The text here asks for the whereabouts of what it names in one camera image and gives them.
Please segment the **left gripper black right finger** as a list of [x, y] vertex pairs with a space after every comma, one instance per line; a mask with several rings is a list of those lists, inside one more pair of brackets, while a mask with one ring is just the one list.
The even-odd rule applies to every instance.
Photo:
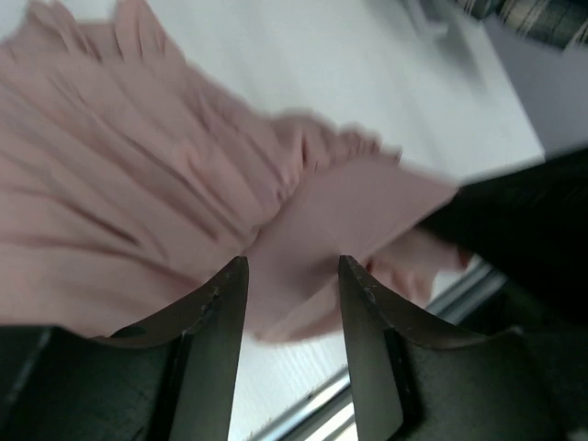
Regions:
[[584, 440], [587, 332], [486, 336], [380, 284], [350, 256], [340, 307], [362, 440]]

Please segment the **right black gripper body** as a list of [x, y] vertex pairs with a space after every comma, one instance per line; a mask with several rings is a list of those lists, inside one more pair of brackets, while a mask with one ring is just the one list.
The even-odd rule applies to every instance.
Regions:
[[470, 183], [420, 222], [576, 325], [587, 323], [587, 150]]

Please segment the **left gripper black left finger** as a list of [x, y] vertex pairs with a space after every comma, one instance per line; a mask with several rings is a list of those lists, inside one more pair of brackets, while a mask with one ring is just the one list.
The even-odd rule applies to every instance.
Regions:
[[4, 440], [224, 440], [249, 266], [235, 257], [199, 289], [110, 337], [57, 326], [1, 330]]

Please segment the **pink garment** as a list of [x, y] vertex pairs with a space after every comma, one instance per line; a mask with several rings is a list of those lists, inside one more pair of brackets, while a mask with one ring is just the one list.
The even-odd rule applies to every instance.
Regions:
[[419, 306], [467, 252], [421, 221], [455, 188], [355, 128], [269, 117], [189, 64], [143, 1], [33, 2], [1, 43], [1, 319], [111, 335], [248, 258], [246, 330], [339, 329], [350, 254]]

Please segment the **navy plaid skirt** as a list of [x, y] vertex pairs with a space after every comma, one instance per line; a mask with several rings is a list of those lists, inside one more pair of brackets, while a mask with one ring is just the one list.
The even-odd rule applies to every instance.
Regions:
[[497, 18], [517, 36], [559, 50], [587, 47], [587, 2], [573, 0], [452, 1], [478, 21]]

